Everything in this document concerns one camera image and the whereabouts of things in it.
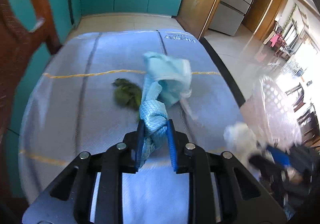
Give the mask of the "white tissue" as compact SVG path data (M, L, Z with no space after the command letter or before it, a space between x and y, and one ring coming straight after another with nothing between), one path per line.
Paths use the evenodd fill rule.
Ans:
M266 147L266 141L257 136L245 123L235 123L225 128L223 137L226 149L242 164L247 164L249 158L261 154Z

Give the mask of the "light blue cloth rag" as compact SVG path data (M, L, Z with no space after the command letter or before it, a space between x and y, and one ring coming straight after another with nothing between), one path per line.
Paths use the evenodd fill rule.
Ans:
M190 62L156 52L144 54L146 74L139 107L144 121L144 143L140 166L161 148L167 137L167 108L191 96Z

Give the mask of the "dark green crumpled scrap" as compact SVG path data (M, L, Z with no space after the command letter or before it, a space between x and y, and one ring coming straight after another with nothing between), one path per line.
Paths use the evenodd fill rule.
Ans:
M115 87L114 99L119 106L139 110L142 90L137 84L125 78L117 78L112 85Z

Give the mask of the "pink plastic waste basket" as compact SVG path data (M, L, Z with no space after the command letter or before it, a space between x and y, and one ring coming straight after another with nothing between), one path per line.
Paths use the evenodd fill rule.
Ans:
M255 81L252 94L240 112L248 127L270 145L286 151L302 142L293 106L269 76L263 75Z

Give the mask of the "wooden stool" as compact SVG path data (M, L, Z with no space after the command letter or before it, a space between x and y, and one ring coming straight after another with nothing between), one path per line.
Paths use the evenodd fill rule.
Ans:
M307 101L304 87L301 83L285 92L292 104L294 112L305 113L310 109L310 101Z

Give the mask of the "blue striped seat cushion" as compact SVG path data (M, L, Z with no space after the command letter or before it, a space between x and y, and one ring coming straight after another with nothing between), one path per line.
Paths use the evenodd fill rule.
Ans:
M144 54L190 62L191 96L167 108L175 128L177 170L168 138L138 171L139 110L114 99L117 78L143 90ZM245 99L205 40L182 30L95 32L64 45L25 108L20 177L30 202L23 223L215 223L217 199L237 216L236 178L213 150L227 126L242 122Z

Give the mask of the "red chairs in background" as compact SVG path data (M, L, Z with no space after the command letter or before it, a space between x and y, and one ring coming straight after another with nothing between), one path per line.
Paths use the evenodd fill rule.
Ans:
M277 21L274 21L274 27L264 40L263 44L268 45L270 48L275 47L274 56L277 58L280 58L285 53L288 44L283 37L283 28Z

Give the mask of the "brown wooden interior door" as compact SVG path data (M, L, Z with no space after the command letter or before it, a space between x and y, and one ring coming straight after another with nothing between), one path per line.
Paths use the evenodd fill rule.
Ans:
M258 28L271 0L253 0L242 24L252 33Z

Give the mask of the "carved dark wooden chair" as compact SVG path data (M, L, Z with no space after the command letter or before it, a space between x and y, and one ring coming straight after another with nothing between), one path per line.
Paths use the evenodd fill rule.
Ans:
M14 94L31 56L45 43L51 55L61 48L48 0L31 0L36 25L29 31L15 17L8 0L1 0L1 136L11 117Z

